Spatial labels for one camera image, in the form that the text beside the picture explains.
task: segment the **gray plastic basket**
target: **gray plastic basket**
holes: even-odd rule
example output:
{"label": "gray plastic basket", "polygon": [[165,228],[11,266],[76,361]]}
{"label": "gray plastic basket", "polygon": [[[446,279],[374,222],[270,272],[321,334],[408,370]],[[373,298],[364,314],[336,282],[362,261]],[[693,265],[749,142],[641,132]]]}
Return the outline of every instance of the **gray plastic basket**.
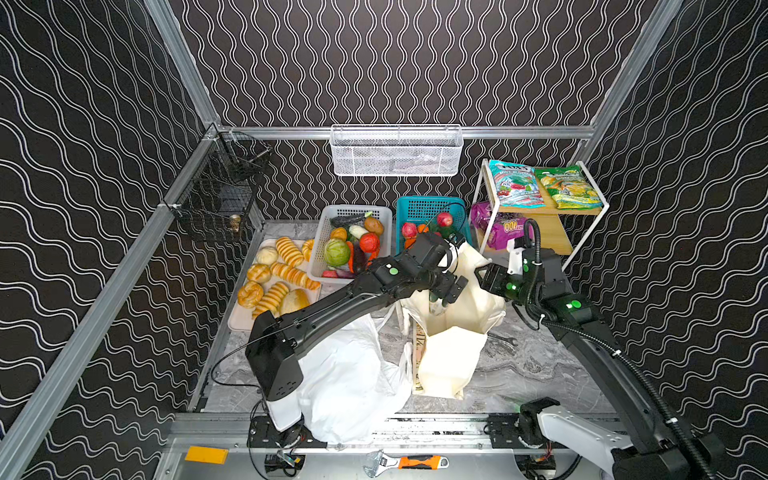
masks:
{"label": "gray plastic basket", "polygon": [[387,257],[392,252],[392,211],[388,207],[376,207],[374,205],[329,205],[323,208],[323,213],[320,215],[320,223],[317,226],[317,233],[315,233],[315,247],[312,249],[312,256],[310,257],[310,267],[307,269],[307,275],[312,280],[317,280],[323,283],[335,283],[343,285],[349,283],[352,280],[343,278],[326,278],[323,276],[323,271],[328,270],[328,263],[323,256],[325,245],[330,240],[333,227],[331,226],[331,219],[338,216],[364,214],[365,212],[373,212],[372,216],[379,219],[384,226],[384,234],[379,238],[381,241],[381,248],[379,250],[379,257]]}
{"label": "gray plastic basket", "polygon": [[464,137],[459,125],[333,125],[330,145],[341,177],[452,177]]}

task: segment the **blue basket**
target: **blue basket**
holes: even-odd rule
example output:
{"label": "blue basket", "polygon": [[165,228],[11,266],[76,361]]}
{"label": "blue basket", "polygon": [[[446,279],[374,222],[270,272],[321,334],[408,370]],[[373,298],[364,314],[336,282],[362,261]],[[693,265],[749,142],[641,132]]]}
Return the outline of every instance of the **blue basket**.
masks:
{"label": "blue basket", "polygon": [[475,242],[472,241],[472,235],[469,231],[469,219],[467,218],[467,208],[464,200],[457,197],[400,197],[397,199],[396,208],[396,225],[395,236],[397,237],[396,253],[402,252],[405,248],[406,239],[402,237],[400,230],[402,225],[406,222],[412,222],[416,225],[420,223],[427,223],[440,212],[445,212],[453,216],[453,224],[458,227],[459,230],[467,241],[474,246]]}

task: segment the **candy bag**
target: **candy bag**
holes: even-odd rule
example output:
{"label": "candy bag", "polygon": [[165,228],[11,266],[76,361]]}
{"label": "candy bag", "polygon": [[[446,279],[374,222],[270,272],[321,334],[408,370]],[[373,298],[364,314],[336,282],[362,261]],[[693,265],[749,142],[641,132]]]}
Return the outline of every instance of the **candy bag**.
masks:
{"label": "candy bag", "polygon": [[544,201],[538,191],[533,168],[499,160],[488,162],[501,205],[509,207],[539,208]]}
{"label": "candy bag", "polygon": [[537,168],[535,173],[558,208],[586,209],[603,205],[598,192],[584,178],[578,165]]}
{"label": "candy bag", "polygon": [[[480,230],[488,231],[488,222],[491,220],[490,202],[480,202],[472,205],[469,211],[469,219],[472,225]],[[488,247],[496,250],[507,248],[507,242],[523,236],[523,225],[526,218],[521,214],[506,214],[498,212],[491,225],[491,232],[488,234]]]}

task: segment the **cabbage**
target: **cabbage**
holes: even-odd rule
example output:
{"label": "cabbage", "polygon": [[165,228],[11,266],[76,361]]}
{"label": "cabbage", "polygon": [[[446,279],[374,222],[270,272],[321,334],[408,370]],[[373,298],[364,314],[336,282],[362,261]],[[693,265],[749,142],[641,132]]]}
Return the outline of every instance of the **cabbage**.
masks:
{"label": "cabbage", "polygon": [[346,242],[332,238],[326,243],[326,263],[330,266],[342,266],[349,262],[349,247]]}

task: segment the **yellow sticky note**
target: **yellow sticky note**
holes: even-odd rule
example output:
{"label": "yellow sticky note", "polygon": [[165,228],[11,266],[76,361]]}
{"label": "yellow sticky note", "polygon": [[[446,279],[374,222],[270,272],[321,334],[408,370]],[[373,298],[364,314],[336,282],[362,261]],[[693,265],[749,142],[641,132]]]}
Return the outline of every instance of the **yellow sticky note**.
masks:
{"label": "yellow sticky note", "polygon": [[226,449],[190,447],[190,449],[187,450],[187,456],[184,458],[184,460],[187,460],[188,462],[203,462],[224,465],[224,462],[227,461],[228,453],[229,450]]}

